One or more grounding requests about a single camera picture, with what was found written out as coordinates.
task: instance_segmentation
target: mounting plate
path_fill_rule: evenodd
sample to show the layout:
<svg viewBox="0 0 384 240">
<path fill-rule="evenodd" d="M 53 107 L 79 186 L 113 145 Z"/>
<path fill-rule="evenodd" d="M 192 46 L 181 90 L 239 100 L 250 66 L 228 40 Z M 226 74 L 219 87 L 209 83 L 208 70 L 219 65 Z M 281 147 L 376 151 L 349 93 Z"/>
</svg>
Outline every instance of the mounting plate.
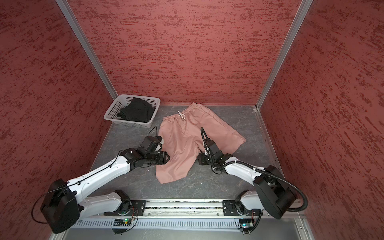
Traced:
<svg viewBox="0 0 384 240">
<path fill-rule="evenodd" d="M 139 216 L 143 216 L 143 213 L 144 213 L 144 210 L 145 210 L 145 203 L 147 201 L 145 200 L 131 200 L 131 204 L 132 206 L 137 209 L 137 212 L 135 211 L 135 213 L 132 212 L 132 210 L 129 210 L 125 215 L 120 215 L 118 214 L 118 212 L 105 212 L 104 213 L 104 216 L 121 216 L 121 217 L 125 217 L 125 216 L 129 216 L 132 214 L 138 214 Z"/>
</svg>

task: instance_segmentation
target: red textured wall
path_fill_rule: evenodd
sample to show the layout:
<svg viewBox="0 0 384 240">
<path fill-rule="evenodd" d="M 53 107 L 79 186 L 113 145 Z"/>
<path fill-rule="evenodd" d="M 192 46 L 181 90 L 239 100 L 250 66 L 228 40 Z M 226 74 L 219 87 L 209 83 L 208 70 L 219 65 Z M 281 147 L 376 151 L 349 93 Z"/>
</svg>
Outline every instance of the red textured wall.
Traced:
<svg viewBox="0 0 384 240">
<path fill-rule="evenodd" d="M 118 94 L 255 104 L 301 0 L 68 0 Z"/>
<path fill-rule="evenodd" d="M 384 239 L 383 10 L 315 0 L 261 109 L 316 240 Z"/>
<path fill-rule="evenodd" d="M 112 98 L 55 1 L 2 1 L 0 23 L 0 239 L 48 239 L 31 207 L 90 169 Z"/>
</svg>

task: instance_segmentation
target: black garment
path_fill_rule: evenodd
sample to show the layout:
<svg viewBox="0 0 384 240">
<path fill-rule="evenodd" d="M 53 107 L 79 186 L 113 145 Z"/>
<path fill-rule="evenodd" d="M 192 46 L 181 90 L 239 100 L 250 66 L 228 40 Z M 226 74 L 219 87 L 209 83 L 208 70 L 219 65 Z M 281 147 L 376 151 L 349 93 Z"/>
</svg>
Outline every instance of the black garment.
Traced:
<svg viewBox="0 0 384 240">
<path fill-rule="evenodd" d="M 120 109 L 117 117 L 127 121 L 149 122 L 154 112 L 155 109 L 147 101 L 133 98 L 128 106 Z"/>
</svg>

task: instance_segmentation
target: pink shorts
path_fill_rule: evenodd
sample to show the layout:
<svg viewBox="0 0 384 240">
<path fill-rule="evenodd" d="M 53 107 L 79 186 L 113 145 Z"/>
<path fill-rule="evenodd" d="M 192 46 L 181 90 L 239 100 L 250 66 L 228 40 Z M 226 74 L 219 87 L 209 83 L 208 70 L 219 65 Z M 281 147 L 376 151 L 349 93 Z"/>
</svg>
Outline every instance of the pink shorts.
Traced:
<svg viewBox="0 0 384 240">
<path fill-rule="evenodd" d="M 234 153 L 246 141 L 235 129 L 201 104 L 192 103 L 182 113 L 185 115 L 184 120 L 175 114 L 163 118 L 160 126 L 159 135 L 164 139 L 162 151 L 170 156 L 167 164 L 156 165 L 156 177 L 160 183 L 173 182 L 187 176 L 199 149 L 204 152 L 201 127 L 224 154 Z"/>
</svg>

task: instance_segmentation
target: black bracket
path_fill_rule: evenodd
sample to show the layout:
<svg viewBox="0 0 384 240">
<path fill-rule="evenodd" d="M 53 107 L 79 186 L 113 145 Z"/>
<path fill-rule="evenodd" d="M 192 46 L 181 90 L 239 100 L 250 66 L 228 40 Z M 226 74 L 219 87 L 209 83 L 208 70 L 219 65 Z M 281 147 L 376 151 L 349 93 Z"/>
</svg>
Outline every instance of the black bracket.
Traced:
<svg viewBox="0 0 384 240">
<path fill-rule="evenodd" d="M 248 211 L 247 215 L 240 215 L 236 210 L 235 204 L 235 200 L 223 200 L 224 216 L 251 216 L 252 211 Z"/>
<path fill-rule="evenodd" d="M 147 201 L 145 200 L 131 200 L 131 207 L 129 208 L 129 211 L 124 215 L 121 215 L 121 212 L 119 211 L 115 211 L 115 212 L 105 212 L 104 216 L 120 216 L 122 218 L 126 216 L 132 216 L 132 214 L 133 215 L 138 214 L 139 216 L 143 216 L 146 202 Z"/>
</svg>

